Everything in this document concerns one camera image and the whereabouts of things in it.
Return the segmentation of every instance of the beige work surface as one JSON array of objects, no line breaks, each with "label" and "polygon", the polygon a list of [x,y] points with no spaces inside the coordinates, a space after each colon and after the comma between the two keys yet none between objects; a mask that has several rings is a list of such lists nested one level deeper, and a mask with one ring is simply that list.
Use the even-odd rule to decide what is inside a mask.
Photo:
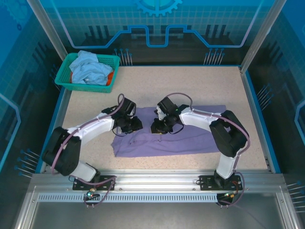
[{"label": "beige work surface", "polygon": [[[251,146],[241,156],[237,168],[267,168],[254,125],[242,79],[237,67],[120,67],[112,92],[73,91],[64,119],[68,128],[84,123],[102,109],[117,104],[124,93],[138,107],[156,106],[167,94],[183,92],[194,105],[226,105],[250,134]],[[181,95],[171,96],[174,103],[189,104]],[[220,153],[181,156],[115,157],[111,143],[114,134],[103,133],[81,150],[80,159],[98,169],[215,169]]]}]

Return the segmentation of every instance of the robotic arm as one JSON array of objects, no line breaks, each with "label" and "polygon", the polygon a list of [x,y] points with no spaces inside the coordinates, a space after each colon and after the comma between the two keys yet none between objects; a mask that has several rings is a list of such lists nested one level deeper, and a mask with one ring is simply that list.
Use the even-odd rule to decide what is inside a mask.
[{"label": "robotic arm", "polygon": [[134,116],[135,109],[136,104],[124,98],[121,107],[106,108],[82,125],[69,129],[57,127],[49,139],[42,160],[49,165],[55,163],[54,169],[63,176],[73,176],[92,183],[99,181],[99,171],[79,160],[81,148],[98,135],[117,127],[125,134],[142,129],[141,121]]},{"label": "robotic arm", "polygon": [[[193,125],[212,133],[216,146],[221,152],[214,181],[219,188],[225,188],[234,175],[239,153],[247,142],[246,130],[231,111],[210,113],[192,109],[188,105],[178,107],[168,97],[158,103],[155,111],[159,118],[154,119],[152,133],[166,134],[173,131],[175,124]],[[242,133],[236,125],[244,130]]]}]

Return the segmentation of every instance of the light blue cloth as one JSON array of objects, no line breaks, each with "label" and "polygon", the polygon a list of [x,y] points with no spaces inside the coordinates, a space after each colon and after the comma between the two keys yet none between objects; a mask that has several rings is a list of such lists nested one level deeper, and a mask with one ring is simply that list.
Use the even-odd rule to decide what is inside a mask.
[{"label": "light blue cloth", "polygon": [[70,64],[72,83],[106,85],[113,71],[109,65],[99,63],[96,54],[79,51],[78,58]]}]

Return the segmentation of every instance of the metal floor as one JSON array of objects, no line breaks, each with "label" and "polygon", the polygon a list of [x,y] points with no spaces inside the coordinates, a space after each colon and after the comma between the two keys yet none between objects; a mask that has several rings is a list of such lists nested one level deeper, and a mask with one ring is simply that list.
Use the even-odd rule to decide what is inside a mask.
[{"label": "metal floor", "polygon": [[[246,208],[268,229],[283,220],[273,195],[247,194]],[[31,229],[260,229],[244,210],[220,209],[215,203],[103,203],[87,209],[81,203],[39,203]]]}]

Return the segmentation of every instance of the purple towel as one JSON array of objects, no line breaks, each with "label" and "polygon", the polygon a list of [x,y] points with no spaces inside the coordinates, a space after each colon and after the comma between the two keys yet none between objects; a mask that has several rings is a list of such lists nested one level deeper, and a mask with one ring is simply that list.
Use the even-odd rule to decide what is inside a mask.
[{"label": "purple towel", "polygon": [[[195,109],[222,113],[225,105],[194,106]],[[143,129],[124,137],[115,136],[113,143],[114,155],[118,157],[140,156],[170,156],[218,152],[211,132],[195,126],[186,125],[184,129],[175,134],[152,134],[151,125],[156,118],[155,107],[137,108],[136,115],[142,121]],[[176,132],[181,125],[175,125]]]}]

